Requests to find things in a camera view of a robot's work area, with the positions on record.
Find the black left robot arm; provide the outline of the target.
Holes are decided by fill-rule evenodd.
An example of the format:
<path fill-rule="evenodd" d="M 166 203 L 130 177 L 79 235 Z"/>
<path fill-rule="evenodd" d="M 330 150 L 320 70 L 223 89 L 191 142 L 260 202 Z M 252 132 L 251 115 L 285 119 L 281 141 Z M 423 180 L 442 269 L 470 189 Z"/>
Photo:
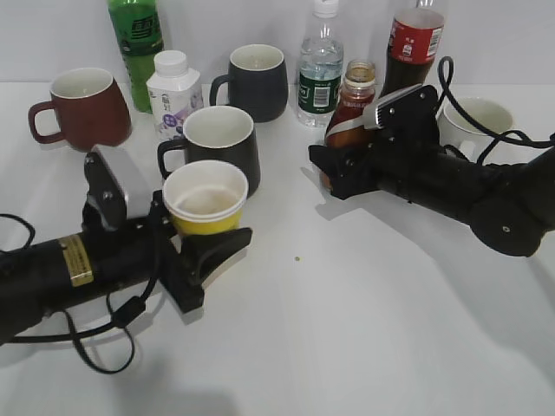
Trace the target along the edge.
<path fill-rule="evenodd" d="M 248 227 L 172 242 L 177 231 L 155 192 L 150 212 L 110 231 L 90 203 L 82 231 L 9 251 L 1 256 L 1 342 L 63 341 L 61 335 L 23 337 L 44 317 L 156 276 L 179 310 L 202 307 L 203 282 L 247 247 Z"/>

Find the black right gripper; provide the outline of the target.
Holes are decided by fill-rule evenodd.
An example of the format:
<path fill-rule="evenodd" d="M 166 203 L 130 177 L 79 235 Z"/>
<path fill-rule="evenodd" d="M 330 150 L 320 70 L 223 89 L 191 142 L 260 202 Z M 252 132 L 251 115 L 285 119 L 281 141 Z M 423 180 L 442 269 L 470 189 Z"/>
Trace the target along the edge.
<path fill-rule="evenodd" d="M 404 199 L 441 199 L 440 152 L 436 127 L 380 130 L 366 147 L 309 146 L 310 161 L 339 199 L 378 190 Z"/>

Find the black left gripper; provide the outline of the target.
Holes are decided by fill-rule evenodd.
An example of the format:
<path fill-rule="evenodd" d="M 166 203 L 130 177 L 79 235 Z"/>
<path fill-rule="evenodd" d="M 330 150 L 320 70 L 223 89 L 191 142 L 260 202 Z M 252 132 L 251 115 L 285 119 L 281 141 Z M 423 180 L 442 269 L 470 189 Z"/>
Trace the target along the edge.
<path fill-rule="evenodd" d="M 181 312 L 200 308 L 205 294 L 201 284 L 226 260 L 246 248 L 252 238 L 252 229 L 245 227 L 191 235 L 183 238 L 176 249 L 171 238 L 177 230 L 159 192 L 131 198 L 129 221 L 129 275 L 133 282 L 147 283 L 142 293 L 129 301 L 131 312 L 146 310 L 157 282 L 162 283 Z"/>

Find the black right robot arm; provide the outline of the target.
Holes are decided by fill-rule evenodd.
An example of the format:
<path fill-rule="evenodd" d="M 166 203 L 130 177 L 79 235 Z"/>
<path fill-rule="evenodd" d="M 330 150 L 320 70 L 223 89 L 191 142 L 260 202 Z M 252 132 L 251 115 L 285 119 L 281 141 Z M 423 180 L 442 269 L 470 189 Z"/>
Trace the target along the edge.
<path fill-rule="evenodd" d="M 347 199 L 384 191 L 470 227 L 486 246 L 530 257 L 554 229 L 554 151 L 521 164 L 485 165 L 448 154 L 436 128 L 381 130 L 367 148 L 311 145 L 310 161 Z"/>

